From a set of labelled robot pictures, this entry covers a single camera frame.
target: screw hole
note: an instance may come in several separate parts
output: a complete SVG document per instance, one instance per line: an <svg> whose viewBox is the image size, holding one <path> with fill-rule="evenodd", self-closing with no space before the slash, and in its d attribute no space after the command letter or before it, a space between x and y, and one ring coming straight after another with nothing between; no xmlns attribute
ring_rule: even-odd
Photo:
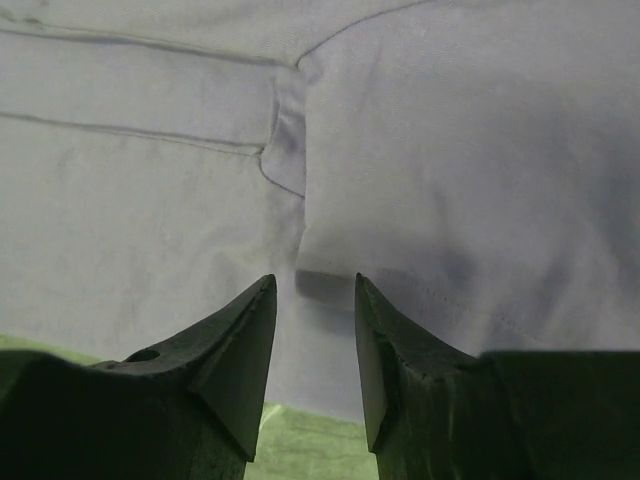
<svg viewBox="0 0 640 480"><path fill-rule="evenodd" d="M140 350L139 352L134 353L129 358L125 360L127 363L135 363L135 362L148 362L149 360L153 360L154 358L158 358L160 353L155 350Z"/></svg>

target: green mat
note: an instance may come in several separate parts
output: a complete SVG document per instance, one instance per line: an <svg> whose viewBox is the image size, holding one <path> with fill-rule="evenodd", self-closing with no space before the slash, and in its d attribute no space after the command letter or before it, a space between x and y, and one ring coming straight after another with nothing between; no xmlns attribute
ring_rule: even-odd
<svg viewBox="0 0 640 480"><path fill-rule="evenodd" d="M101 359L51 345L0 335L0 349L54 353L80 364ZM258 453L245 480L376 480L376 460L367 451L364 426L266 403Z"/></svg>

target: green surface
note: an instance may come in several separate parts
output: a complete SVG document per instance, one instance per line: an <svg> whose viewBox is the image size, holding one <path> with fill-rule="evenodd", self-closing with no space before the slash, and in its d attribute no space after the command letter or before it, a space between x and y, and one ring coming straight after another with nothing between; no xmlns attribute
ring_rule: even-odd
<svg viewBox="0 0 640 480"><path fill-rule="evenodd" d="M0 349L47 351L80 364L101 359L0 335ZM278 404L264 406L258 451L245 480L376 480L364 427Z"/></svg>

